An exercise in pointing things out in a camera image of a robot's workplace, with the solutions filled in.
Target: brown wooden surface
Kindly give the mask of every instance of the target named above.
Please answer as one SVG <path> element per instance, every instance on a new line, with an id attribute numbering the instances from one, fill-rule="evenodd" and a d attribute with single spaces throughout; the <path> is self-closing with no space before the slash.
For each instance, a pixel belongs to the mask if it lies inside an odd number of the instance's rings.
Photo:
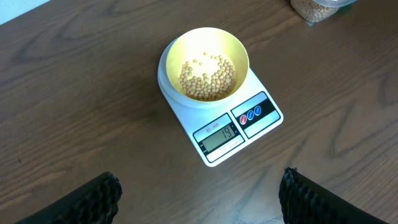
<path id="1" fill-rule="evenodd" d="M 53 0 L 0 26 L 0 222 L 104 171 L 115 223 L 280 223 L 286 166 L 398 223 L 397 1 L 308 26 L 287 1 Z M 157 84 L 176 37 L 219 27 L 246 46 L 284 123 L 204 165 Z"/>

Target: digit display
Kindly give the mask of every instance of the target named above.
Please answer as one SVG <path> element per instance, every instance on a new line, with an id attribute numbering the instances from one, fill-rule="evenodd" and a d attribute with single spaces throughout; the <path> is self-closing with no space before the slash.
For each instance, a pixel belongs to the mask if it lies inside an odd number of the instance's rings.
<path id="1" fill-rule="evenodd" d="M 230 125 L 227 125 L 221 128 L 219 131 L 211 135 L 210 137 L 206 138 L 202 141 L 203 145 L 205 146 L 207 152 L 211 152 L 217 146 L 222 144 L 223 142 L 233 138 L 235 136 L 234 131 L 232 130 Z"/>

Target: blue button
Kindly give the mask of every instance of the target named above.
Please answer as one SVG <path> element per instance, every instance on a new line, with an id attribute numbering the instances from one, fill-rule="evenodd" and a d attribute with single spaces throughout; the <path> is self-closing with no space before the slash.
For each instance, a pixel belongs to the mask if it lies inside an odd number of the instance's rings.
<path id="1" fill-rule="evenodd" d="M 261 114 L 261 107 L 260 107 L 260 106 L 256 106 L 256 107 L 254 108 L 254 114 L 255 114 L 256 116 L 259 116 L 259 115 Z"/>
<path id="2" fill-rule="evenodd" d="M 253 118 L 254 118 L 254 112 L 252 110 L 250 110 L 248 112 L 248 120 L 253 120 Z"/>

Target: scale platform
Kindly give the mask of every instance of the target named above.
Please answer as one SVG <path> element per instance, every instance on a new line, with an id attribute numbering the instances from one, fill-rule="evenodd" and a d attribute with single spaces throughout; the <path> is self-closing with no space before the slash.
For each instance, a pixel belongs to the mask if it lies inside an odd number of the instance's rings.
<path id="1" fill-rule="evenodd" d="M 160 58 L 159 86 L 207 166 L 217 166 L 283 122 L 280 109 L 251 69 L 228 101 L 204 104 L 182 96 L 166 74 L 173 43 Z"/>

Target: scale control panel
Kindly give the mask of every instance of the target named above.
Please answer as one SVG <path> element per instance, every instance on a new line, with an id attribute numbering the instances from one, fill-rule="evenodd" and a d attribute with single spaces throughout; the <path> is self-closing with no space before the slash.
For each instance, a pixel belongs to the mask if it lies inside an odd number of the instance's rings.
<path id="1" fill-rule="evenodd" d="M 225 113 L 193 133 L 199 148 L 210 163 L 244 144 L 281 118 L 263 91 L 233 108 L 231 114 L 235 122 Z"/>
<path id="2" fill-rule="evenodd" d="M 231 112 L 248 139 L 280 120 L 280 114 L 263 91 Z"/>

